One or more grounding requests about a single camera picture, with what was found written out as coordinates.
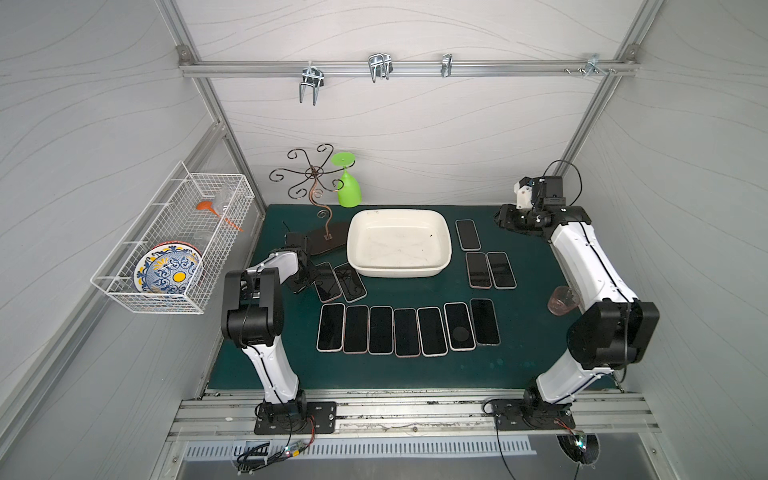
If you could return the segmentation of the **dark green screen phone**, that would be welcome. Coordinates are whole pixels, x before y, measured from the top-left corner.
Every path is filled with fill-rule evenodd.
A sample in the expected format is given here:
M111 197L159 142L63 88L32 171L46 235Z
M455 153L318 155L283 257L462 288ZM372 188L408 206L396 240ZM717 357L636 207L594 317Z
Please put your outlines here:
M458 219L455 227L462 251L480 251L482 248L476 224L472 219Z

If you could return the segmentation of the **pale green case phone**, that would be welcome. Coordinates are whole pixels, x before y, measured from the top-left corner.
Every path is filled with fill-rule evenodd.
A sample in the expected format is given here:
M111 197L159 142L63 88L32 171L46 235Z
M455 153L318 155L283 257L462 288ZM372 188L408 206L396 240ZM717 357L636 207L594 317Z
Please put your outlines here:
M340 284L342 295L347 303L357 302L367 296L367 289L359 273L349 264L344 263L334 268L334 274Z

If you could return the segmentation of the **grey case phone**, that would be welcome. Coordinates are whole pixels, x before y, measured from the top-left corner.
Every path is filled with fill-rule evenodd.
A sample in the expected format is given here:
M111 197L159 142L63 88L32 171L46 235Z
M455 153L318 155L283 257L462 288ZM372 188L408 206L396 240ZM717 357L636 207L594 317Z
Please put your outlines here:
M507 253L503 251L487 252L486 257L494 288L498 290L516 289L517 280Z

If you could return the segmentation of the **light pink case phone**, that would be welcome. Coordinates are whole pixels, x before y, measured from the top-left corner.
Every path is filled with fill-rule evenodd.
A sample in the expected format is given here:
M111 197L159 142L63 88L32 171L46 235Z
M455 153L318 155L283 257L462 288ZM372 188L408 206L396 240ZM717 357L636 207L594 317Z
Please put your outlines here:
M328 303L320 312L316 348L319 352L342 350L346 306L342 303Z

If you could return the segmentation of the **white plastic storage box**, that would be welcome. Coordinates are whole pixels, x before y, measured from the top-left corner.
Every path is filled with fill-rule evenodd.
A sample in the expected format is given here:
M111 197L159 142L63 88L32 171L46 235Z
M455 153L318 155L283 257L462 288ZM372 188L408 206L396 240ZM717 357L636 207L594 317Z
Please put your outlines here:
M452 259L447 221L424 209L367 209L352 217L346 255L362 276L426 278Z

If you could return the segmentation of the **rose case phone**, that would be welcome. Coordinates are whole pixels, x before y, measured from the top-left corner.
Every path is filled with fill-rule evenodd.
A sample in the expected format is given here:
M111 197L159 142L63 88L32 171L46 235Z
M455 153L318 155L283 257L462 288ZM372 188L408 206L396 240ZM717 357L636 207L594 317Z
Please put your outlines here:
M345 354L363 354L368 351L369 307L351 305L346 309L344 341Z

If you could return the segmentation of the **mint green case phone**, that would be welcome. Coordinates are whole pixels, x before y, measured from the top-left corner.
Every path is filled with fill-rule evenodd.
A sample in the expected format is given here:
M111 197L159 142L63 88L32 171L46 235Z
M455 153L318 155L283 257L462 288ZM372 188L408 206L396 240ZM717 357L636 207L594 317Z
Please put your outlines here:
M394 309L391 306L370 308L368 352L391 355L394 352Z

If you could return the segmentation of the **clear case phone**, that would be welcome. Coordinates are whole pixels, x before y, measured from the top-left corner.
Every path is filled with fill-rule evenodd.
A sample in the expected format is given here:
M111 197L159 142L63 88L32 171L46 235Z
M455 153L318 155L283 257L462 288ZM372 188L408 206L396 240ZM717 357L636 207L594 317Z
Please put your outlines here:
M494 303L487 298L470 300L470 313L478 345L497 346L501 343Z

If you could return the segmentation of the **dark pink case phone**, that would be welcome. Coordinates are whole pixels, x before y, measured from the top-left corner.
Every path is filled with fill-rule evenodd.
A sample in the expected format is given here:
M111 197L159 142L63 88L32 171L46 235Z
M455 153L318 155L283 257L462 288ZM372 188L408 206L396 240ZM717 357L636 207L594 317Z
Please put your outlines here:
M443 306L449 348L452 351L472 351L476 348L474 328L469 307L464 302L448 302Z

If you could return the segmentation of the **cream case phone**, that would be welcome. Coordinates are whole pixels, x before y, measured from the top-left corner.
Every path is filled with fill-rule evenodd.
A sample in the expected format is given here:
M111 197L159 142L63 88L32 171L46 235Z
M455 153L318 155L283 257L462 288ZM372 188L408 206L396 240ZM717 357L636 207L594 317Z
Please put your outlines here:
M441 357L448 353L442 312L438 307L422 307L417 311L421 352L425 357Z

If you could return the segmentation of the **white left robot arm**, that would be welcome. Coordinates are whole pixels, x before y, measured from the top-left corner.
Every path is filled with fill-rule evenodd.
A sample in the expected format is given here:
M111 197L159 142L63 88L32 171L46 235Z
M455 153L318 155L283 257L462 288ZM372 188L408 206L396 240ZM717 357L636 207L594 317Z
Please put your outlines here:
M282 285L306 274L308 256L298 247L278 249L261 263L224 276L221 333L250 360L264 390L264 402L297 401L299 377L282 342L285 307Z

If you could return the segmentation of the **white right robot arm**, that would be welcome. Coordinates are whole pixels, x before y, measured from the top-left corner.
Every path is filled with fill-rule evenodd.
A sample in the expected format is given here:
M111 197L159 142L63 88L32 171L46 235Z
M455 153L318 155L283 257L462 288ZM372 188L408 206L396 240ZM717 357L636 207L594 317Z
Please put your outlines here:
M565 352L526 392L530 404L569 404L595 381L643 359L660 311L622 280L583 208L504 204L495 221L547 241L580 301L581 315L567 330Z

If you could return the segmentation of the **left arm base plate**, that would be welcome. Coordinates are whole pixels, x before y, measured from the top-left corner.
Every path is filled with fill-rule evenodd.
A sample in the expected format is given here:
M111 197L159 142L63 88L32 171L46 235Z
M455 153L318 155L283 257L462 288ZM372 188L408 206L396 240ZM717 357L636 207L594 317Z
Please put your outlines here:
M331 434L336 430L336 402L260 403L254 410L255 435Z

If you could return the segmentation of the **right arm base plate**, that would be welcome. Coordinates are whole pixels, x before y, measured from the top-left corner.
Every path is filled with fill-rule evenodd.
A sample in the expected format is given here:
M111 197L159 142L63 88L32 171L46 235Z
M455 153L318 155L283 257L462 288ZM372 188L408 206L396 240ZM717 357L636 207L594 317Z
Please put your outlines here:
M570 404L533 404L523 399L502 398L487 400L482 411L503 432L576 429Z

